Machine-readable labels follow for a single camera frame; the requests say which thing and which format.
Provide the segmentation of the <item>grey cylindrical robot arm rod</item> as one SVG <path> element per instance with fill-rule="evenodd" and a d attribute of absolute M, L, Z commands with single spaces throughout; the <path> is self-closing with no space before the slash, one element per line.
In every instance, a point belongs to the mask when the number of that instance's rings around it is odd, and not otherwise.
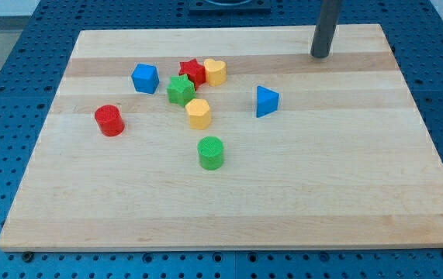
<path fill-rule="evenodd" d="M 342 0 L 322 1 L 310 50 L 312 57 L 321 59 L 329 56 L 342 2 Z"/>

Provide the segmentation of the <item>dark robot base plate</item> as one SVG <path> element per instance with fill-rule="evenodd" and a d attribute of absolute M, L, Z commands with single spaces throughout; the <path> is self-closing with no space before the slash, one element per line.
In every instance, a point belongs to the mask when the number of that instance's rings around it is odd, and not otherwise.
<path fill-rule="evenodd" d="M 191 14 L 204 12 L 270 12 L 271 0 L 188 0 Z"/>

